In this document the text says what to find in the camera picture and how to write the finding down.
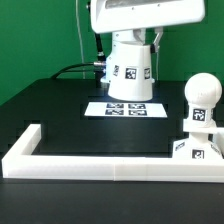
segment white ball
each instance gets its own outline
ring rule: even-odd
[[[222,85],[209,73],[199,73],[191,77],[185,86],[185,96],[189,104],[215,107],[222,95]]]

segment black tabletop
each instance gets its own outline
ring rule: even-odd
[[[118,102],[95,80],[42,79],[0,107],[3,157],[31,123],[34,154],[171,157],[187,116],[184,82],[158,82],[168,118],[86,117],[89,102]],[[223,98],[214,113],[223,124]],[[0,223],[220,223],[223,184],[0,178]]]

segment green wall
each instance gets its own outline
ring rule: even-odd
[[[84,57],[89,62],[96,60],[96,47],[87,2],[79,0]],[[161,80],[187,80],[197,72],[211,72],[223,80],[223,7],[223,0],[206,0],[202,23],[165,28]],[[33,81],[81,62],[75,11],[75,0],[0,0],[0,104]],[[148,34],[150,41],[152,31]],[[102,35],[107,54],[110,37]]]

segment white plastic barrier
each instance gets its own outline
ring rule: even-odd
[[[214,136],[222,146],[223,133]],[[40,139],[31,124],[2,159],[4,178],[224,182],[223,160],[31,155]]]

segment white paper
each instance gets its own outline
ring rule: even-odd
[[[166,118],[167,114],[159,103],[89,102],[85,116]]]

